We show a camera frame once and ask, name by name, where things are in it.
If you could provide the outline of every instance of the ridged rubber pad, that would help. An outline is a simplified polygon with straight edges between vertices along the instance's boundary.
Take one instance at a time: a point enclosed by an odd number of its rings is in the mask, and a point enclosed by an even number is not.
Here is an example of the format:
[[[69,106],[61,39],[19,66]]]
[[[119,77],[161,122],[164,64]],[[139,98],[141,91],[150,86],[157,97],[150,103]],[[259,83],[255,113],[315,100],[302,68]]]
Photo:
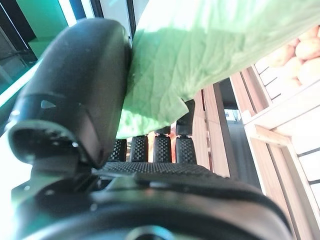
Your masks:
[[[148,137],[135,136],[131,141],[130,162],[148,162]]]
[[[153,162],[171,163],[171,140],[168,136],[155,136],[153,143]]]
[[[107,162],[98,173],[149,173],[187,176],[212,176],[213,173],[203,166],[179,163],[148,162]]]
[[[125,162],[127,154],[127,140],[116,139],[113,151],[108,158],[108,162]]]
[[[190,137],[175,140],[175,161],[178,164],[197,164],[194,141]]]

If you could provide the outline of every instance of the potato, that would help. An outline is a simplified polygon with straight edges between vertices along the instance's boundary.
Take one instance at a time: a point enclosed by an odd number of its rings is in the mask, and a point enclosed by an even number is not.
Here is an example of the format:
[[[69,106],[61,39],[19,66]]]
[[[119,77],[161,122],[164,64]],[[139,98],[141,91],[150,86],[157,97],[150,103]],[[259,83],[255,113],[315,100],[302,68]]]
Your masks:
[[[318,34],[319,31],[319,26],[314,26],[313,28],[309,29],[308,31],[302,33],[299,36],[300,41],[306,40],[306,39],[311,39],[311,38],[315,38]]]
[[[299,88],[301,86],[301,82],[296,77],[283,78],[281,79],[281,85],[282,85],[281,94],[285,95]]]
[[[298,79],[308,84],[320,79],[320,57],[306,61],[300,68]]]
[[[313,37],[302,40],[295,49],[295,55],[303,60],[310,60],[320,56],[320,38]]]
[[[295,39],[291,40],[288,44],[293,47],[296,47],[298,45],[298,43],[300,43],[299,38],[295,38]]]
[[[269,67],[281,67],[295,54],[295,48],[289,44],[280,47],[265,57]]]
[[[299,59],[298,57],[294,56],[291,58],[281,69],[281,76],[283,78],[296,78],[300,71],[302,64],[304,63],[303,60]]]

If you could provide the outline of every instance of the green wall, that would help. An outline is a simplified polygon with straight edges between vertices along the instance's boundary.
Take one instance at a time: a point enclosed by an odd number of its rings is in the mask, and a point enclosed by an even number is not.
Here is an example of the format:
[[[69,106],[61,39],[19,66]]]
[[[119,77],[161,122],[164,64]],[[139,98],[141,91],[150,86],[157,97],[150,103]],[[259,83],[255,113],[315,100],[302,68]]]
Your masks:
[[[65,16],[58,0],[16,0],[36,38],[29,42],[37,58],[50,42],[66,27]]]

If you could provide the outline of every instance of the textured rubber surface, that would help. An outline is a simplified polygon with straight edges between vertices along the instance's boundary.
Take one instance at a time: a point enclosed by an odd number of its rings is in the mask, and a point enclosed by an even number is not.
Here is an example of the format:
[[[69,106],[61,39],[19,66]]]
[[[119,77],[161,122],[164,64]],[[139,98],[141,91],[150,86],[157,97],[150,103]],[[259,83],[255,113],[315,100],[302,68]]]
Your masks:
[[[127,140],[116,139],[113,151],[108,158],[108,162],[125,162],[127,154]]]
[[[147,136],[135,136],[132,138],[129,162],[148,162]]]
[[[178,164],[197,164],[194,141],[190,137],[175,140],[175,161]]]
[[[186,176],[212,176],[213,173],[203,166],[179,163],[148,162],[107,162],[97,173],[148,173]]]
[[[185,102],[189,112],[176,121],[175,133],[176,135],[192,135],[192,124],[195,114],[195,100],[189,100]]]
[[[155,136],[153,143],[153,162],[171,163],[171,140],[168,136]]]

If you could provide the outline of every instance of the wooden slat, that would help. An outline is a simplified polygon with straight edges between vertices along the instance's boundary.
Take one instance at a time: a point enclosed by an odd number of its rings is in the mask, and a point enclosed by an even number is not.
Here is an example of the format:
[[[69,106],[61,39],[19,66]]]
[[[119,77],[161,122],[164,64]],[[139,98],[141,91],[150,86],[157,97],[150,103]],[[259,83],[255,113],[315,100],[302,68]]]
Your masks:
[[[194,97],[195,109],[193,117],[192,138],[195,148],[196,162],[210,170],[209,154],[207,147],[207,126],[201,91]]]
[[[282,209],[290,225],[293,226],[285,196],[266,143],[251,137],[248,137],[248,143],[263,193]]]
[[[267,107],[253,116],[249,122],[268,130],[274,129],[311,109],[320,106],[320,80],[306,86],[291,97]]]
[[[283,100],[283,95],[280,94],[279,96],[276,96],[274,99],[272,99],[272,103],[277,104],[282,100]]]
[[[254,73],[254,76],[256,77],[256,81],[259,84],[259,87],[262,90],[262,94],[264,95],[264,98],[265,98],[265,100],[267,102],[267,106],[272,105],[273,102],[272,102],[271,98],[269,97],[269,94],[268,94],[268,92],[266,90],[266,87],[264,86],[264,83],[261,80],[261,77],[260,77],[260,75],[258,73],[258,70],[256,69],[256,66],[252,65],[251,69],[252,69],[252,71]]]
[[[280,178],[280,185],[289,208],[294,232],[298,239],[313,239],[304,206],[296,190],[285,157],[279,147],[270,145],[269,149],[277,175]]]
[[[224,107],[223,104],[221,105],[222,101],[218,101],[219,99],[217,99],[212,85],[207,86],[203,92],[213,172],[223,177],[230,177],[228,158],[222,131],[222,128],[228,128]]]
[[[320,236],[320,211],[304,170],[292,145],[283,147],[281,151],[290,171],[294,188],[303,205],[305,216],[314,237],[312,239],[318,239]]]
[[[279,76],[279,68],[269,67],[263,73],[260,74],[260,78],[263,82],[263,85],[268,85],[272,80],[276,79]]]
[[[299,157],[308,181],[320,180],[320,151]]]
[[[243,123],[250,121],[252,116],[256,113],[251,104],[250,98],[248,96],[246,86],[243,82],[241,74],[239,72],[230,76],[230,82],[232,85],[233,93],[235,96],[236,104],[240,110],[241,118]]]
[[[253,104],[253,109],[256,113],[259,113],[269,106],[264,91],[259,85],[257,76],[255,75],[252,67],[243,69],[241,73],[243,81],[246,85],[246,89],[249,92],[249,97],[251,99],[251,103]]]
[[[291,142],[298,155],[320,148],[319,135],[314,132],[306,132],[304,135],[293,135]]]
[[[281,94],[282,91],[282,79],[276,78],[272,82],[270,82],[267,86],[265,86],[266,91],[269,94],[269,97],[273,100],[275,99],[279,94]]]
[[[320,127],[318,126],[319,119],[320,106],[285,122],[275,128],[274,131],[287,136],[303,136],[308,133],[313,136],[320,136]]]
[[[205,119],[206,116],[205,116],[205,111],[203,107],[201,90],[197,92],[196,95],[194,96],[194,101],[195,101],[194,115]]]
[[[258,139],[267,144],[275,145],[278,147],[285,147],[288,144],[291,144],[291,140],[289,137],[265,129],[262,126],[249,123],[244,126],[244,129],[247,136]]]
[[[269,67],[268,64],[266,63],[265,58],[260,59],[254,65],[255,65],[255,68],[259,74],[262,73],[264,70],[266,70]]]

